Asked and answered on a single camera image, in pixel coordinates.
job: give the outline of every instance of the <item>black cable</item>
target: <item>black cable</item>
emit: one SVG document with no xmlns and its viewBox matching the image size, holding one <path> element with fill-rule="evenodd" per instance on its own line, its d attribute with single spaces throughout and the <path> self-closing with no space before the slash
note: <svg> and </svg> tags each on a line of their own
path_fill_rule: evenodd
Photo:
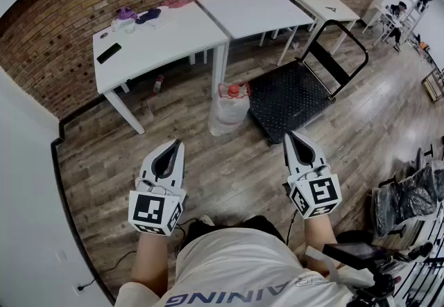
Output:
<svg viewBox="0 0 444 307">
<path fill-rule="evenodd" d="M 296 218 L 296 214 L 297 213 L 298 213 L 298 210 L 294 211 L 293 218 L 291 219 L 291 222 L 290 222 L 289 232 L 287 233 L 287 242 L 285 243 L 287 246 L 289 245 L 291 226 L 293 225 L 293 222 L 294 222 L 294 220 Z"/>
<path fill-rule="evenodd" d="M 181 231 L 182 231 L 182 233 L 183 233 L 183 237 L 182 237 L 182 240 L 179 242 L 179 244 L 177 244 L 175 247 L 174 247 L 174 255 L 176 256 L 176 258 L 178 257 L 178 255 L 179 255 L 179 251 L 180 251 L 180 248 L 182 247 L 182 244 L 184 243 L 184 241 L 185 241 L 185 237 L 186 237 L 186 233 L 185 233 L 185 230 L 182 228 L 182 226 L 183 225 L 185 225 L 185 224 L 187 224 L 188 222 L 190 222 L 190 221 L 192 221 L 192 220 L 194 220 L 194 221 L 198 221 L 198 219 L 197 218 L 190 218 L 188 221 L 185 221 L 185 222 L 183 222 L 183 223 L 177 223 L 176 224 L 176 226 L 174 227 L 174 228 L 178 228 L 178 229 L 180 229 Z"/>
<path fill-rule="evenodd" d="M 124 260 L 124 259 L 125 259 L 128 255 L 130 255 L 131 253 L 135 253 L 135 252 L 136 252 L 135 250 L 131 250 L 131 252 L 126 253 L 124 256 L 122 256 L 122 257 L 119 259 L 119 261 L 117 261 L 116 265 L 114 265 L 113 268 L 111 268 L 111 269 L 109 269 L 109 270 L 106 270 L 106 271 L 102 272 L 102 274 L 106 274 L 107 272 L 110 272 L 110 271 L 114 270 L 114 269 L 118 266 L 118 264 L 120 264 L 120 262 L 121 262 L 122 260 Z M 84 288 L 86 288 L 87 286 L 92 285 L 92 283 L 94 283 L 95 281 L 96 281 L 96 278 L 94 277 L 94 279 L 93 279 L 90 283 L 87 283 L 86 285 L 83 285 L 83 286 L 78 286 L 78 287 L 77 287 L 77 290 L 82 291 L 82 290 L 83 290 Z"/>
</svg>

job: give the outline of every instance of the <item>white shirt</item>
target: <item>white shirt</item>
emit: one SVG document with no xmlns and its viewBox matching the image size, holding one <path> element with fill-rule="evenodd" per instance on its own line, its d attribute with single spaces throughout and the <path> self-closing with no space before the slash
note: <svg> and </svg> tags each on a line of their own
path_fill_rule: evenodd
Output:
<svg viewBox="0 0 444 307">
<path fill-rule="evenodd" d="M 344 275 L 350 278 L 350 271 Z M 352 271 L 355 281 L 373 284 L 368 271 L 364 277 Z M 193 240 L 179 253 L 176 283 L 162 298 L 139 283 L 126 283 L 115 307 L 343 307 L 351 298 L 344 285 L 302 268 L 275 236 L 256 229 L 228 228 Z"/>
</svg>

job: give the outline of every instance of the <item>flatbed cart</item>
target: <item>flatbed cart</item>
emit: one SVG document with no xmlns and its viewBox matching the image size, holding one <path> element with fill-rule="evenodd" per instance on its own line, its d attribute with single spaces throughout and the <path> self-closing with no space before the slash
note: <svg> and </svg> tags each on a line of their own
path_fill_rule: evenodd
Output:
<svg viewBox="0 0 444 307">
<path fill-rule="evenodd" d="M 325 27 L 337 25 L 360 49 L 366 59 L 349 76 L 336 60 L 319 43 L 318 38 Z M 305 63 L 311 53 L 339 83 L 333 93 Z M 368 53 L 353 34 L 336 20 L 324 23 L 304 55 L 295 61 L 269 71 L 250 82 L 250 113 L 262 127 L 271 143 L 281 143 L 284 134 L 306 125 L 334 102 L 334 97 L 367 64 Z"/>
</svg>

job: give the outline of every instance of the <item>plastic bag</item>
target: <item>plastic bag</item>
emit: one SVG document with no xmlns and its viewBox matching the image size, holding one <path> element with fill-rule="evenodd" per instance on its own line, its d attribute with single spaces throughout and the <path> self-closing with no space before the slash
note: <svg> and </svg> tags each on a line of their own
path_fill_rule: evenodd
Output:
<svg viewBox="0 0 444 307">
<path fill-rule="evenodd" d="M 444 199 L 444 162 L 433 161 L 401 182 L 372 190 L 375 233 L 384 237 L 396 225 L 432 214 Z"/>
</svg>

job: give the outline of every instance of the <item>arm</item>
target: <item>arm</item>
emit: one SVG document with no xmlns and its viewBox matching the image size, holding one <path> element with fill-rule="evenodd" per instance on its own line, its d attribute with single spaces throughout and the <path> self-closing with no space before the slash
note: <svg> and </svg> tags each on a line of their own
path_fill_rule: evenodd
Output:
<svg viewBox="0 0 444 307">
<path fill-rule="evenodd" d="M 328 215 L 308 218 L 304 220 L 304 223 L 305 245 L 307 247 L 311 246 L 322 252 L 325 244 L 337 243 Z M 310 258 L 309 256 L 307 257 L 307 267 L 323 276 L 328 275 L 327 266 L 322 261 Z"/>
<path fill-rule="evenodd" d="M 140 235 L 131 281 L 145 285 L 159 297 L 163 296 L 168 287 L 167 237 Z"/>
</svg>

